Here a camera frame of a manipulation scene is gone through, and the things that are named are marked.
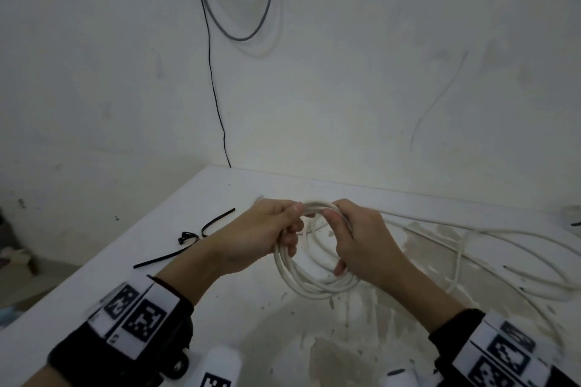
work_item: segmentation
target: white cable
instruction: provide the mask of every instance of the white cable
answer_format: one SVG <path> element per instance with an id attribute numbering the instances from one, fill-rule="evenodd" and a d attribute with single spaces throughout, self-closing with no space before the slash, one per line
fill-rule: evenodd
<path id="1" fill-rule="evenodd" d="M 324 202 L 321 200 L 305 203 L 304 214 L 306 214 L 306 215 L 321 214 L 321 211 L 325 208 L 330 208 L 330 209 L 338 212 L 339 214 L 341 214 L 341 212 L 337 206 L 335 206 L 332 203 Z M 441 241 L 439 238 L 437 238 L 430 231 L 428 231 L 428 232 L 420 231 L 420 230 L 415 229 L 413 227 L 410 227 L 408 225 L 403 225 L 402 223 L 396 222 L 392 219 L 387 219 L 385 216 L 383 217 L 384 222 L 386 222 L 390 225 L 396 226 L 400 229 L 403 229 L 404 231 L 410 231 L 414 234 L 417 234 L 418 236 L 424 237 L 425 239 L 430 240 L 434 243 L 437 243 L 437 244 L 439 244 L 439 245 L 441 245 L 441 246 L 456 253 L 456 260 L 455 260 L 455 265 L 454 265 L 454 275 L 453 275 L 453 278 L 451 280 L 450 285 L 446 288 L 446 292 L 448 292 L 448 293 L 452 292 L 458 284 L 458 281 L 460 279 L 460 268 L 461 268 L 460 265 L 461 265 L 462 258 L 465 258 L 465 259 L 469 260 L 470 262 L 475 263 L 476 265 L 480 266 L 481 268 L 483 268 L 484 270 L 486 270 L 490 274 L 492 274 L 495 277 L 502 280 L 510 288 L 517 291 L 525 300 L 527 300 L 527 302 L 548 323 L 548 325 L 550 326 L 550 328 L 554 332 L 556 344 L 559 347 L 559 353 L 561 355 L 563 355 L 564 342 L 563 342 L 563 338 L 561 336 L 561 332 L 558 330 L 555 322 L 547 315 L 547 313 L 538 305 L 537 302 L 535 302 L 533 299 L 531 299 L 528 295 L 534 295 L 534 296 L 549 299 L 549 300 L 567 301 L 567 300 L 570 300 L 570 298 L 571 298 L 570 293 L 572 291 L 581 290 L 581 284 L 573 282 L 569 278 L 567 273 L 565 273 L 562 269 L 560 269 L 553 262 L 551 262 L 548 259 L 541 256 L 541 254 L 535 252 L 534 250 L 532 250 L 524 245 L 519 244 L 518 242 L 513 241 L 512 239 L 501 236 L 500 233 L 503 233 L 503 234 L 523 234 L 526 236 L 533 236 L 533 237 L 537 237 L 540 239 L 544 239 L 548 242 L 559 245 L 559 246 L 573 252 L 574 254 L 576 254 L 579 257 L 581 257 L 581 252 L 579 252 L 577 249 L 575 249 L 575 248 L 573 248 L 573 247 L 571 247 L 563 242 L 560 242 L 558 240 L 555 240 L 555 239 L 547 237 L 547 236 L 543 236 L 541 234 L 532 233 L 529 231 L 521 231 L 521 230 L 517 230 L 517 229 L 483 229 L 483 228 L 472 227 L 472 226 L 467 226 L 467 225 L 454 224 L 454 223 L 450 223 L 450 222 L 442 222 L 442 221 L 433 220 L 433 219 L 420 219 L 418 217 L 403 215 L 401 213 L 388 212 L 388 211 L 381 210 L 381 209 L 376 209 L 376 211 L 378 211 L 379 213 L 382 213 L 384 215 L 402 217 L 404 219 L 415 220 L 418 222 L 447 225 L 450 227 L 466 229 L 467 232 L 461 236 L 460 240 L 457 242 L 457 247 L 454 247 L 451 244 L 447 244 L 447 243 Z M 343 217 L 343 219 L 347 223 L 347 226 L 349 226 L 349 229 L 351 229 L 351 225 L 349 224 L 347 219 L 345 219 L 345 217 L 343 215 L 341 215 L 341 216 Z M 304 237 L 305 243 L 306 243 L 306 251 L 307 251 L 307 254 L 309 255 L 309 257 L 311 257 L 311 259 L 313 259 L 315 261 L 315 263 L 322 266 L 324 269 L 326 269 L 328 271 L 332 271 L 330 266 L 328 266 L 322 260 L 319 260 L 316 257 L 316 255 L 313 254 L 313 252 L 310 248 L 310 245 L 309 245 L 309 238 L 307 235 L 309 233 L 311 233 L 312 237 L 314 239 L 314 242 L 323 251 L 325 251 L 326 253 L 328 253 L 330 256 L 332 256 L 334 258 L 338 258 L 335 251 L 332 251 L 327 245 L 324 245 L 317 237 L 316 232 L 318 230 L 322 229 L 323 227 L 325 227 L 327 225 L 327 223 L 323 224 L 322 226 L 316 227 L 316 221 L 317 221 L 316 218 L 313 220 L 310 220 L 305 225 L 305 228 L 303 229 L 302 234 L 303 234 L 303 237 Z M 510 280 L 508 280 L 507 278 L 498 274 L 498 272 L 496 270 L 492 269 L 490 266 L 485 265 L 484 263 L 482 263 L 482 262 L 470 257 L 469 255 L 467 255 L 464 252 L 466 243 L 467 243 L 469 237 L 472 237 L 475 235 L 486 235 L 486 236 L 497 238 L 499 240 L 502 240 L 504 242 L 512 244 L 512 245 L 516 246 L 517 248 L 520 248 L 523 251 L 526 251 L 529 254 L 536 257 L 537 259 L 541 260 L 543 263 L 545 263 L 547 266 L 549 266 L 551 269 L 553 269 L 563 279 L 563 282 L 549 280 L 546 278 L 541 278 L 541 277 L 535 276 L 533 274 L 527 273 L 525 271 L 521 271 L 521 270 L 518 270 L 516 268 L 513 268 L 512 266 L 504 266 L 504 268 L 507 269 L 508 271 L 514 273 L 514 274 L 520 275 L 521 277 L 526 277 L 530 280 L 533 280 L 533 281 L 536 281 L 536 282 L 539 282 L 542 284 L 546 284 L 546 285 L 550 285 L 550 286 L 553 286 L 556 288 L 563 289 L 569 295 L 568 298 L 567 299 L 559 298 L 553 294 L 549 294 L 547 292 L 541 292 L 541 291 L 538 291 L 536 289 L 517 287 Z M 280 245 L 278 243 L 275 245 L 274 260 L 275 260 L 275 263 L 277 265 L 278 271 L 281 274 L 281 277 L 287 283 L 287 285 L 293 291 L 295 291 L 297 294 L 299 294 L 303 297 L 306 297 L 306 298 L 326 299 L 326 298 L 329 298 L 329 297 L 331 297 L 335 294 L 338 294 L 340 292 L 349 291 L 359 283 L 359 279 L 357 277 L 353 276 L 353 274 L 349 273 L 347 270 L 342 275 L 340 275 L 338 277 L 330 276 L 330 277 L 327 277 L 327 278 L 324 278 L 321 280 L 317 280 L 312 275 L 307 273 L 304 269 L 302 269 L 301 266 L 297 265 L 289 257 L 288 251 L 286 248 L 281 250 Z"/>
<path id="2" fill-rule="evenodd" d="M 351 229 L 349 221 L 345 219 L 344 215 L 341 214 L 339 208 L 330 202 L 325 202 L 323 200 L 306 202 L 304 204 L 304 214 L 319 215 L 326 208 L 330 208 L 340 214 L 344 221 L 347 223 L 349 229 Z M 309 220 L 303 229 L 303 237 L 306 243 L 307 254 L 309 254 L 309 257 L 313 259 L 316 264 L 322 266 L 322 268 L 326 269 L 327 271 L 332 272 L 333 269 L 325 264 L 322 260 L 319 260 L 310 249 L 309 238 L 307 237 L 309 230 L 311 231 L 316 244 L 323 251 L 338 259 L 337 254 L 330 250 L 327 246 L 323 245 L 323 243 L 318 239 L 316 231 L 322 227 L 315 229 L 315 222 L 316 219 Z M 322 279 L 313 277 L 301 266 L 295 263 L 294 260 L 289 256 L 288 249 L 281 248 L 278 242 L 274 245 L 274 262 L 276 263 L 278 272 L 280 273 L 282 279 L 287 283 L 289 288 L 291 288 L 300 296 L 313 300 L 322 300 L 325 298 L 330 298 L 335 294 L 340 294 L 341 292 L 350 291 L 359 283 L 359 279 L 347 270 L 345 270 L 345 272 L 338 277 L 334 275 Z"/>

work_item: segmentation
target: left hand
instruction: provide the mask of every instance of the left hand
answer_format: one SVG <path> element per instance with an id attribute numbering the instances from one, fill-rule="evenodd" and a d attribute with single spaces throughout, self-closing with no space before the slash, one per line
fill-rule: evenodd
<path id="1" fill-rule="evenodd" d="M 304 205 L 294 200 L 261 199 L 249 210 L 216 231 L 207 240 L 222 257 L 222 273 L 232 274 L 274 251 L 280 239 L 291 257 L 299 242 L 297 232 L 303 229 Z"/>

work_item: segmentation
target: white wall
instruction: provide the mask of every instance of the white wall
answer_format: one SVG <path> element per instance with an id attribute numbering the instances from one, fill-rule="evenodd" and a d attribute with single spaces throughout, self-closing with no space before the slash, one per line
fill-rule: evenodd
<path id="1" fill-rule="evenodd" d="M 242 34 L 265 0 L 211 3 Z M 581 0 L 273 0 L 249 44 L 211 25 L 232 164 L 579 203 L 580 24 Z M 0 0 L 0 37 L 0 206 L 39 254 L 83 263 L 225 164 L 199 0 Z"/>

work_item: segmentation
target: table surface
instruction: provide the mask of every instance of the table surface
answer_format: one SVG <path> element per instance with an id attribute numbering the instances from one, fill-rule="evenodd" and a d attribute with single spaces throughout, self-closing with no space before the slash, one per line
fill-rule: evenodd
<path id="1" fill-rule="evenodd" d="M 86 319 L 96 300 L 133 272 L 134 264 L 177 250 L 182 231 L 199 234 L 215 216 L 236 207 L 232 215 L 212 227 L 217 229 L 260 195 L 303 201 L 349 198 L 360 205 L 427 219 L 526 229 L 581 246 L 577 237 L 543 213 L 208 166 L 0 332 L 2 385 L 18 386 L 39 369 L 53 346 Z M 434 229 L 429 224 L 422 226 Z M 455 235 L 446 227 L 435 228 L 442 237 Z M 399 229 L 393 233 L 417 266 L 445 284 L 452 273 L 452 252 Z M 535 238 L 522 237 L 522 241 L 581 281 L 581 259 Z M 518 285 L 523 279 L 506 272 L 502 265 L 554 278 L 538 259 L 495 239 L 472 241 L 467 252 Z M 157 263 L 140 271 L 154 274 L 163 266 Z M 464 263 L 461 270 L 454 294 L 462 302 L 483 310 L 495 309 L 550 341 L 547 324 L 515 291 L 476 265 Z M 578 382 L 581 302 L 577 297 L 569 302 L 539 302 L 563 331 L 567 351 L 564 369 Z M 287 288 L 271 256 L 242 273 L 218 280 L 196 307 L 193 324 L 192 356 L 206 354 L 218 344 L 241 351 L 244 366 L 239 385 L 243 387 L 372 385 L 387 369 L 403 363 L 429 372 L 436 355 L 427 333 L 386 294 L 360 284 L 331 301 L 302 299 Z"/>

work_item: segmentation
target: hand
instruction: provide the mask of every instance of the hand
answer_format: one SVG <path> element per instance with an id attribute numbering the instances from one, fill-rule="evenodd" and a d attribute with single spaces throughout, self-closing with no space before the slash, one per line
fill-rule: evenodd
<path id="1" fill-rule="evenodd" d="M 304 205 L 293 200 L 262 199 L 224 228 L 208 237 L 222 257 L 222 273 L 231 274 L 281 246 L 296 254 L 297 232 L 303 229 Z"/>
<path id="2" fill-rule="evenodd" d="M 341 258 L 334 274 L 340 275 L 347 267 L 360 279 L 387 290 L 384 286 L 397 280 L 411 263 L 393 240 L 381 214 L 347 199 L 334 204 L 353 229 L 351 233 L 335 211 L 323 211 L 323 217 L 335 233 L 337 254 Z"/>

